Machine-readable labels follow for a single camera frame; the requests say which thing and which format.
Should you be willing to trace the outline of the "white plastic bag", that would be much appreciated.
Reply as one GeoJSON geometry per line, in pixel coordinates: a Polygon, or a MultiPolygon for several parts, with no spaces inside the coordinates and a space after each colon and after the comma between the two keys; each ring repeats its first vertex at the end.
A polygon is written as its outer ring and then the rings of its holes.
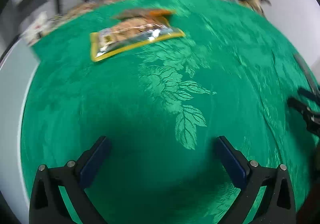
{"type": "Polygon", "coordinates": [[[28,45],[35,44],[49,33],[50,22],[46,11],[42,11],[37,18],[22,32],[21,37],[28,45]]]}

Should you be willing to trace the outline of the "white storage box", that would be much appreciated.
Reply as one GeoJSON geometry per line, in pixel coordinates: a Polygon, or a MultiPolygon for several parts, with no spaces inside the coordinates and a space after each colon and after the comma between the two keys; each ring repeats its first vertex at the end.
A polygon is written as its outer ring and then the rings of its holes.
{"type": "Polygon", "coordinates": [[[29,222],[22,173],[21,130],[28,91],[40,61],[19,39],[1,61],[1,193],[20,223],[29,222]]]}

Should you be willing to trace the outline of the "green embroidered bedspread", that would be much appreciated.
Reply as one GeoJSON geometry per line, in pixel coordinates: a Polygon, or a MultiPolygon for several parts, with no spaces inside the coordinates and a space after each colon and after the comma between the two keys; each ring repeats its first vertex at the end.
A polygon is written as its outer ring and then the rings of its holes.
{"type": "Polygon", "coordinates": [[[247,159],[287,166],[296,206],[310,188],[318,139],[287,98],[308,83],[296,49],[264,17],[226,0],[123,0],[33,46],[40,65],[25,104],[21,160],[63,166],[100,136],[112,149],[86,193],[108,223],[217,223],[239,190],[213,158],[225,136],[247,159]],[[100,62],[90,34],[135,7],[172,9],[184,37],[100,62]]]}

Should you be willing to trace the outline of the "orange brown snack pouch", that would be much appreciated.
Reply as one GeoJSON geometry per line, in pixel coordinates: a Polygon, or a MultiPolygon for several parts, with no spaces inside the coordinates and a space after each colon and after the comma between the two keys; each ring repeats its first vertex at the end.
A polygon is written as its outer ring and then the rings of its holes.
{"type": "Polygon", "coordinates": [[[113,19],[124,20],[128,18],[136,17],[163,17],[175,14],[174,10],[168,9],[152,9],[152,8],[137,8],[137,9],[127,9],[121,13],[113,16],[113,19]]]}

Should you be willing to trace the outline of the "yellow peanut snack bag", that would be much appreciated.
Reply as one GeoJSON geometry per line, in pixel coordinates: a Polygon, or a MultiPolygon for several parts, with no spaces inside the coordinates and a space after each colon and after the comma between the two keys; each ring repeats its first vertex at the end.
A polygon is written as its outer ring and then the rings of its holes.
{"type": "Polygon", "coordinates": [[[91,60],[99,62],[144,45],[184,37],[164,17],[135,17],[90,34],[91,60]]]}

